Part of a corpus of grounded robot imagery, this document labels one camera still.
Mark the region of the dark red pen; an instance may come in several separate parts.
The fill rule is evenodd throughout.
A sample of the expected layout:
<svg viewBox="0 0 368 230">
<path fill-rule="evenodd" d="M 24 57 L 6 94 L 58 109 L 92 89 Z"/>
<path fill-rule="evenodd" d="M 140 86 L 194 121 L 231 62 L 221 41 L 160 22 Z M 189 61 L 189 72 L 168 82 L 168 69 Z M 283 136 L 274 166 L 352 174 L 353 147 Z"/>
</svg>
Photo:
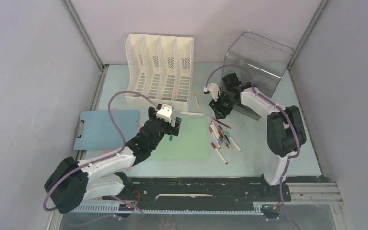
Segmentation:
<svg viewBox="0 0 368 230">
<path fill-rule="evenodd" d="M 211 117 L 211 119 L 212 119 L 213 121 L 215 121 L 215 122 L 217 122 L 217 123 L 219 123 L 219 124 L 221 124 L 221 125 L 225 126 L 225 127 L 226 127 L 226 128 L 228 128 L 228 129 L 232 129 L 232 127 L 231 127 L 231 126 L 229 126 L 229 125 L 227 125 L 227 124 L 225 124 L 225 123 L 223 123 L 223 122 L 221 122 L 221 121 L 217 120 L 217 119 L 216 119 L 216 118 L 214 118 L 214 117 Z"/>
</svg>

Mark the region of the green capped white marker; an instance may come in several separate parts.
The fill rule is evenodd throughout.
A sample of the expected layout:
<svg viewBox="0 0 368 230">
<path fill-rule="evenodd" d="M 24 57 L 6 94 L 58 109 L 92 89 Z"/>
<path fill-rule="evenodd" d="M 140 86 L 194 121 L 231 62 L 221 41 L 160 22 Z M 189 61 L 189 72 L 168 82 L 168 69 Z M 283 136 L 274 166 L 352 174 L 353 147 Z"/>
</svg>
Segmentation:
<svg viewBox="0 0 368 230">
<path fill-rule="evenodd" d="M 226 131 L 226 136 L 230 140 L 231 144 L 239 151 L 242 152 L 242 149 L 239 147 L 239 145 L 236 143 L 236 141 L 233 139 L 233 137 L 230 135 L 228 131 Z"/>
</svg>

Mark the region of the transparent grey drawer box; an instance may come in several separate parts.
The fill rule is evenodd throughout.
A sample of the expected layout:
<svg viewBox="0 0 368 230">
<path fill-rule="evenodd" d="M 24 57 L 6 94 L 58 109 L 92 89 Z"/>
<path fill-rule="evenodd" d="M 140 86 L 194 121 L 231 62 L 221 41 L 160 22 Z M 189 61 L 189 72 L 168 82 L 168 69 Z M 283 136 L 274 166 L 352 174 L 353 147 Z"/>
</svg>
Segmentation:
<svg viewBox="0 0 368 230">
<path fill-rule="evenodd" d="M 293 54 L 294 50 L 286 45 L 244 31 L 229 47 L 224 65 L 246 68 L 253 77 L 254 87 L 271 98 Z"/>
</svg>

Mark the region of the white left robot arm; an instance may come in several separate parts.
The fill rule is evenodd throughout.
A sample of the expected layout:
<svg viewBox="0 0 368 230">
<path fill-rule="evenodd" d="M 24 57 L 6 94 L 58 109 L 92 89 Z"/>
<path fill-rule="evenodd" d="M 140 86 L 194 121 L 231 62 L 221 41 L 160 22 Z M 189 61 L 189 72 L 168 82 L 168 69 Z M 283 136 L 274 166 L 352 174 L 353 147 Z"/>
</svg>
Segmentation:
<svg viewBox="0 0 368 230">
<path fill-rule="evenodd" d="M 122 169 L 133 167 L 151 156 L 166 135 L 179 134 L 181 119 L 172 124 L 173 107 L 159 104 L 148 109 L 148 121 L 139 132 L 120 148 L 88 160 L 77 161 L 67 157 L 61 161 L 44 184 L 47 197 L 61 214 L 69 213 L 86 200 L 103 196 L 128 199 L 132 195 L 132 182 Z"/>
</svg>

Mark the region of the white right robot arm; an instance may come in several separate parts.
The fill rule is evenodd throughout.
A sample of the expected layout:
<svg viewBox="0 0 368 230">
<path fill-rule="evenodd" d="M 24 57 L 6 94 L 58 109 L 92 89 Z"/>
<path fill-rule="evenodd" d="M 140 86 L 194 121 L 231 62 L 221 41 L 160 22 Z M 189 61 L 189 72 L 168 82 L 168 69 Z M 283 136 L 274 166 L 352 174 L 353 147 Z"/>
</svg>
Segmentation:
<svg viewBox="0 0 368 230">
<path fill-rule="evenodd" d="M 203 88 L 204 94 L 212 97 L 209 106 L 216 119 L 225 119 L 234 106 L 242 105 L 267 122 L 266 140 L 273 155 L 263 174 L 266 183 L 260 186 L 259 193 L 263 199 L 272 200 L 279 193 L 277 185 L 285 181 L 291 160 L 300 155 L 300 148 L 307 140 L 301 112 L 296 106 L 286 107 L 274 102 L 251 82 L 239 81 L 235 73 L 226 75 L 222 81 L 225 91 L 209 82 Z"/>
</svg>

